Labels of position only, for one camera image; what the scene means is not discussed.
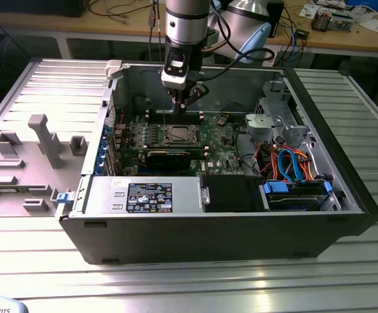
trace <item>gray plastic part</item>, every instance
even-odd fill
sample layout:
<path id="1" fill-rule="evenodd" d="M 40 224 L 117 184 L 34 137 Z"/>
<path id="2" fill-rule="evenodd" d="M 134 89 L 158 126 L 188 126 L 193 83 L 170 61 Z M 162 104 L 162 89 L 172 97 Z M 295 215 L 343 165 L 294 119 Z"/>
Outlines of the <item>gray plastic part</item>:
<path id="1" fill-rule="evenodd" d="M 25 163 L 21 159 L 6 159 L 0 160 L 0 168 L 23 168 Z"/>
<path id="2" fill-rule="evenodd" d="M 50 195 L 50 202 L 51 202 L 51 204 L 53 204 L 53 206 L 54 207 L 56 207 L 57 208 L 57 201 L 56 201 L 56 199 L 57 199 L 57 195 L 59 194 L 59 191 L 56 189 L 56 188 L 54 188 L 53 189 L 53 192 L 51 193 L 51 195 Z"/>
<path id="3" fill-rule="evenodd" d="M 2 132 L 0 134 L 0 153 L 4 158 L 16 157 L 13 145 L 22 145 L 15 132 Z"/>
<path id="4" fill-rule="evenodd" d="M 46 153 L 52 168 L 60 168 L 63 165 L 63 162 L 57 152 L 59 146 L 53 143 L 46 126 L 47 122 L 48 119 L 45 114 L 32 114 L 28 121 L 28 127 L 33 129 L 37 134 L 38 140 L 40 140 L 42 149 Z"/>
<path id="5" fill-rule="evenodd" d="M 51 140 L 53 142 L 53 146 L 55 147 L 55 149 L 57 150 L 57 152 L 60 153 L 61 149 L 62 149 L 62 145 L 61 145 L 61 143 L 59 141 L 59 137 L 57 137 L 57 134 L 55 132 L 50 132 L 50 135 L 51 135 Z M 38 145 L 38 148 L 40 149 L 41 153 L 43 155 L 45 155 L 46 152 L 44 151 L 41 143 L 39 142 L 39 143 L 37 143 L 37 145 Z"/>
<path id="6" fill-rule="evenodd" d="M 50 185 L 46 185 L 43 188 L 29 188 L 28 191 L 33 196 L 50 196 L 52 195 L 52 192 L 53 192 Z"/>
<path id="7" fill-rule="evenodd" d="M 48 206 L 44 199 L 24 199 L 24 204 L 22 205 L 27 211 L 47 211 Z"/>
<path id="8" fill-rule="evenodd" d="M 87 143 L 83 136 L 73 136 L 69 143 L 74 156 L 86 155 Z"/>
<path id="9" fill-rule="evenodd" d="M 17 178 L 15 176 L 0 176 L 0 185 L 15 185 Z"/>
<path id="10" fill-rule="evenodd" d="M 54 170 L 38 148 L 37 142 L 24 142 L 15 145 L 14 148 L 19 158 L 25 162 L 23 168 L 0 168 L 2 176 L 16 176 L 18 183 L 12 186 L 0 186 L 0 216 L 49 216 L 56 212 L 57 204 L 53 203 L 50 195 L 37 196 L 43 198 L 49 207 L 48 211 L 26 211 L 23 208 L 24 199 L 34 198 L 29 188 L 44 187 L 50 185 L 60 192 L 70 188 L 77 189 L 80 181 L 80 172 L 83 166 L 84 156 L 72 156 L 69 142 L 62 142 L 60 157 L 63 159 L 63 168 Z"/>

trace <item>black cable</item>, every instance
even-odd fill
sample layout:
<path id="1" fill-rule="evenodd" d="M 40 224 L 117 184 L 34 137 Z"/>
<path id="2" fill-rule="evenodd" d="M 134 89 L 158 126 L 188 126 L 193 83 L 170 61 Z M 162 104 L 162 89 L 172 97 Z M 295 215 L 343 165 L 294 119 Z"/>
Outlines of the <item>black cable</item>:
<path id="1" fill-rule="evenodd" d="M 153 39 L 153 29 L 156 25 L 156 3 L 155 0 L 153 0 L 153 3 L 151 5 L 151 10 L 150 10 L 150 16 L 149 16 L 149 27 L 150 27 L 150 35 L 149 35 L 149 57 L 150 57 L 150 62 L 153 61 L 151 57 L 151 40 Z"/>
<path id="2" fill-rule="evenodd" d="M 246 155 L 240 156 L 239 148 L 237 147 L 237 141 L 238 141 L 238 138 L 239 138 L 240 129 L 241 129 L 241 126 L 242 126 L 243 122 L 245 122 L 244 116 L 242 117 L 242 120 L 240 121 L 240 125 L 239 125 L 238 130 L 237 130 L 237 133 L 235 134 L 235 142 L 234 142 L 235 152 L 237 153 L 237 156 L 240 158 L 241 163 L 243 163 L 245 166 L 247 166 L 247 168 L 249 168 L 253 172 L 253 174 L 257 174 L 258 176 L 261 176 L 260 173 L 255 168 L 253 168 L 251 165 L 249 165 L 249 163 L 247 163 L 246 161 L 244 161 L 242 159 L 242 158 L 244 158 L 244 157 L 246 157 L 248 155 L 253 155 L 253 154 L 250 153 L 250 154 L 246 154 Z"/>
<path id="3" fill-rule="evenodd" d="M 3 27 L 0 25 L 0 29 L 2 30 L 2 32 L 4 32 L 4 34 L 6 34 L 6 36 L 8 36 L 12 41 L 13 43 L 15 43 L 15 45 L 25 54 L 25 56 L 28 58 L 28 60 L 30 60 L 30 55 L 12 38 L 12 36 L 5 30 L 3 29 Z"/>
<path id="4" fill-rule="evenodd" d="M 160 34 L 160 1 L 156 1 L 157 6 L 157 22 L 158 22 L 158 54 L 160 58 L 160 62 L 162 61 L 162 36 Z"/>
<path id="5" fill-rule="evenodd" d="M 153 59 L 151 58 L 151 39 L 153 37 L 153 29 L 150 28 L 150 35 L 149 35 L 149 58 L 150 58 L 150 62 L 153 61 Z"/>
<path id="6" fill-rule="evenodd" d="M 222 74 L 227 72 L 231 67 L 233 67 L 237 62 L 239 62 L 243 57 L 246 57 L 248 54 L 251 54 L 251 53 L 254 53 L 254 52 L 269 52 L 270 53 L 270 57 L 264 57 L 262 59 L 256 59 L 256 61 L 268 61 L 268 60 L 273 59 L 274 56 L 275 56 L 273 50 L 270 50 L 268 48 L 251 49 L 251 50 L 248 50 L 248 51 L 240 54 L 234 61 L 232 61 L 230 64 L 228 64 L 221 72 L 219 72 L 219 73 L 217 73 L 217 74 L 215 74 L 214 76 L 211 76 L 211 77 L 202 77 L 199 80 L 202 81 L 202 82 L 207 82 L 209 80 L 213 80 L 213 79 L 221 76 Z"/>
<path id="7" fill-rule="evenodd" d="M 239 103 L 239 102 L 227 102 L 227 103 L 225 103 L 224 104 L 224 106 L 221 108 L 221 113 L 223 113 L 224 112 L 224 109 L 227 107 L 227 106 L 229 106 L 230 104 L 235 104 L 236 106 L 238 106 L 238 107 L 240 107 L 240 108 L 242 108 L 243 110 L 244 110 L 244 112 L 246 112 L 246 114 L 248 114 L 248 111 L 247 111 L 247 109 L 246 109 L 246 107 L 245 106 L 243 106 L 241 103 Z"/>
<path id="8" fill-rule="evenodd" d="M 291 15 L 290 15 L 289 11 L 286 9 L 286 7 L 283 7 L 283 9 L 284 9 L 284 10 L 286 11 L 286 13 L 287 13 L 287 18 L 284 17 L 284 16 L 280 16 L 280 18 L 283 18 L 283 19 L 285 19 L 285 20 L 287 20 L 287 21 L 290 22 L 290 28 L 291 28 L 291 30 L 292 30 L 292 33 L 295 34 L 295 33 L 297 32 L 297 30 L 298 30 L 298 28 L 297 28 L 297 26 L 296 26 L 296 23 L 292 20 Z M 279 60 L 277 60 L 277 62 L 275 63 L 275 65 L 278 65 L 280 61 L 282 61 L 282 64 L 283 64 L 283 62 L 285 61 L 285 59 L 284 59 L 285 54 L 287 53 L 287 50 L 289 49 L 289 47 L 292 45 L 292 41 L 293 41 L 293 37 L 290 36 L 289 45 L 287 45 L 285 51 L 283 52 L 283 55 L 279 58 Z M 289 58 L 292 56 L 292 54 L 293 54 L 293 49 L 292 49 L 292 51 L 291 51 L 291 53 L 290 53 L 290 55 L 289 55 L 289 57 L 288 57 L 287 59 L 289 59 Z"/>
<path id="9" fill-rule="evenodd" d="M 145 5 L 144 7 L 135 8 L 134 10 L 122 12 L 122 13 L 118 13 L 118 14 L 101 14 L 101 13 L 98 13 L 98 12 L 96 12 L 92 9 L 92 6 L 99 1 L 100 0 L 94 0 L 92 3 L 89 3 L 89 12 L 92 12 L 93 14 L 96 14 L 96 15 L 99 15 L 99 16 L 121 16 L 121 15 L 129 14 L 129 13 L 133 13 L 133 12 L 138 11 L 138 10 L 142 10 L 143 8 L 151 7 L 151 5 Z"/>
<path id="10" fill-rule="evenodd" d="M 248 53 L 242 53 L 240 50 L 238 50 L 236 47 L 234 47 L 234 45 L 229 41 L 229 39 L 231 38 L 231 28 L 229 27 L 227 21 L 216 10 L 214 1 L 211 1 L 211 9 L 212 9 L 212 11 L 214 11 L 214 13 L 215 13 L 215 15 L 217 17 L 218 27 L 220 28 L 220 32 L 221 32 L 223 38 L 227 42 L 228 46 L 232 50 L 234 50 L 234 52 L 237 52 L 239 55 L 244 55 L 243 57 L 245 57 L 246 59 L 249 59 L 249 60 L 252 60 L 252 61 L 258 61 L 258 62 L 268 61 L 268 60 L 271 60 L 271 59 L 274 58 L 274 56 L 275 56 L 274 52 L 272 50 L 270 50 L 270 49 L 267 49 L 267 48 L 257 48 L 256 50 L 255 49 L 251 49 L 251 50 L 249 50 L 250 52 L 248 52 Z M 225 28 L 227 29 L 227 34 L 225 34 L 225 32 L 224 32 L 224 28 L 222 27 L 221 21 L 222 21 L 222 23 L 224 23 Z M 251 54 L 253 52 L 269 52 L 271 54 L 271 57 L 264 57 L 262 59 L 258 59 L 258 58 L 255 58 L 255 57 L 249 57 L 248 54 Z"/>

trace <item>cable on workbench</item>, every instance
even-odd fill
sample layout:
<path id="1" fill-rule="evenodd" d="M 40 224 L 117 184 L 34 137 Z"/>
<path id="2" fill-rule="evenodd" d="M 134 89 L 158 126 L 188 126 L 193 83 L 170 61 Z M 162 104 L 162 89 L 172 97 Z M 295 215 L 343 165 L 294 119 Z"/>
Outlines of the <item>cable on workbench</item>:
<path id="1" fill-rule="evenodd" d="M 93 14 L 96 14 L 96 15 L 99 15 L 99 16 L 121 16 L 121 15 L 125 15 L 125 14 L 129 14 L 129 13 L 133 13 L 133 12 L 135 12 L 135 11 L 138 11 L 138 10 L 142 10 L 142 9 L 144 9 L 144 8 L 149 8 L 149 7 L 151 7 L 151 5 L 145 5 L 144 7 L 139 7 L 139 8 L 135 8 L 134 10 L 130 10 L 130 11 L 127 11 L 127 12 L 122 12 L 122 13 L 118 13 L 118 14 L 103 14 L 103 13 L 99 13 L 99 12 L 96 12 L 96 11 L 94 11 L 93 9 L 92 9 L 92 6 L 95 4 L 95 3 L 97 3 L 97 2 L 99 2 L 100 0 L 94 0 L 93 2 L 91 2 L 91 3 L 89 3 L 89 12 L 91 12 L 91 13 L 93 13 Z"/>
<path id="2" fill-rule="evenodd" d="M 291 32 L 291 35 L 292 35 L 292 41 L 293 41 L 293 46 L 292 46 L 292 51 L 295 50 L 296 48 L 296 38 L 295 38 L 295 34 L 293 33 L 293 30 L 292 28 L 288 27 L 288 26 L 285 26 L 288 30 L 290 30 Z M 287 60 L 287 64 L 286 64 L 286 67 L 289 67 L 289 65 L 291 64 L 292 62 L 292 56 L 293 56 L 293 53 L 291 53 L 291 55 L 289 56 L 289 59 Z"/>
<path id="3" fill-rule="evenodd" d="M 161 36 L 161 22 L 160 22 L 160 0 L 156 1 L 156 7 L 157 7 L 157 30 L 158 30 L 158 57 L 160 59 L 160 62 L 162 61 L 162 36 Z"/>
<path id="4" fill-rule="evenodd" d="M 285 16 L 280 16 L 280 18 L 283 18 L 283 19 L 285 19 L 285 20 L 287 20 L 287 21 L 290 22 L 290 29 L 292 30 L 293 34 L 295 34 L 296 31 L 297 31 L 297 29 L 298 29 L 297 26 L 296 26 L 296 23 L 291 19 L 291 15 L 290 15 L 289 11 L 286 9 L 286 7 L 284 7 L 283 9 L 286 11 L 287 18 L 286 18 Z M 280 25 L 285 25 L 285 27 L 286 27 L 286 26 L 289 27 L 289 25 L 287 25 L 287 24 L 284 23 L 284 22 L 280 22 Z M 282 61 L 282 64 L 283 64 L 283 62 L 285 61 L 285 59 L 284 59 L 285 54 L 287 53 L 287 50 L 288 50 L 289 47 L 291 46 L 293 40 L 294 40 L 293 36 L 290 37 L 289 44 L 287 45 L 285 51 L 283 52 L 283 55 L 279 58 L 279 60 L 277 60 L 277 62 L 275 63 L 275 65 L 278 65 L 280 61 Z M 290 53 L 290 55 L 289 55 L 289 58 L 293 55 L 293 52 L 294 52 L 294 51 L 292 50 L 291 53 Z"/>
<path id="5" fill-rule="evenodd" d="M 15 43 L 18 49 L 20 49 L 22 53 L 24 53 L 24 55 L 28 58 L 28 60 L 30 60 L 31 58 L 30 55 L 18 44 L 18 42 L 16 42 L 14 38 L 12 38 L 12 36 L 1 25 L 0 25 L 0 30 L 2 30 L 2 32 L 4 32 L 6 36 L 8 36 L 13 41 L 13 43 Z"/>

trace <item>blue cable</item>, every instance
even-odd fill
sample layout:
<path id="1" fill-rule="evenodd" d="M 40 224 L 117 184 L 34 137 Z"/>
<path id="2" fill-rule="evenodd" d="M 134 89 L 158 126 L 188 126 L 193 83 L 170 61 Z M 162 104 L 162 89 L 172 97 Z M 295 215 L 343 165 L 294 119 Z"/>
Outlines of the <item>blue cable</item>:
<path id="1" fill-rule="evenodd" d="M 286 26 L 286 25 L 285 25 L 285 27 L 288 30 L 290 30 L 291 35 L 292 35 L 292 41 L 293 41 L 292 54 L 291 54 L 291 56 L 289 57 L 289 59 L 287 60 L 287 63 L 286 63 L 286 67 L 289 67 L 289 65 L 291 64 L 292 58 L 294 56 L 293 52 L 295 51 L 295 48 L 296 48 L 296 38 L 295 38 L 295 34 L 292 31 L 292 28 L 290 28 L 289 26 Z"/>
<path id="2" fill-rule="evenodd" d="M 282 157 L 285 153 L 290 153 L 292 156 L 292 163 L 293 163 L 293 171 L 295 172 L 295 176 L 298 181 L 303 181 L 304 177 L 302 176 L 302 173 L 299 170 L 299 164 L 298 164 L 298 158 L 296 157 L 296 154 L 292 150 L 288 149 L 283 149 L 279 152 L 279 157 L 278 157 L 278 167 L 279 167 L 279 172 L 290 182 L 293 183 L 293 179 L 288 176 L 288 174 L 285 173 L 282 165 Z"/>

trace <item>wooden workbench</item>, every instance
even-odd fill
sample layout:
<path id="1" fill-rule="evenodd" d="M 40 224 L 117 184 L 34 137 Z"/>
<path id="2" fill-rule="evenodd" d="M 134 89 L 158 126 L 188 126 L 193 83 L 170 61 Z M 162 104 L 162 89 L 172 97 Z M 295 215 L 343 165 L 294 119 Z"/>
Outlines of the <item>wooden workbench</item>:
<path id="1" fill-rule="evenodd" d="M 287 9 L 298 28 L 309 31 L 306 52 L 361 55 L 378 57 L 378 33 L 370 31 L 358 24 L 354 24 L 351 32 L 311 30 L 311 19 L 298 16 L 300 6 L 306 0 L 286 0 Z M 108 0 L 110 6 L 126 3 L 126 0 Z M 124 12 L 148 5 L 148 0 L 137 0 L 133 5 L 119 8 L 116 12 Z M 104 1 L 99 1 L 93 10 L 106 13 Z M 128 25 L 112 20 L 106 16 L 97 16 L 86 10 L 81 18 L 67 18 L 62 16 L 41 16 L 33 14 L 0 13 L 0 24 L 9 32 L 21 35 L 54 37 L 57 39 L 61 55 L 70 58 L 68 38 L 118 40 L 118 41 L 148 41 L 149 8 L 144 8 L 128 15 Z M 164 5 L 161 5 L 162 35 L 164 36 Z M 283 27 L 279 27 L 274 38 L 267 40 L 267 46 L 275 51 L 283 49 L 289 44 L 289 37 Z"/>

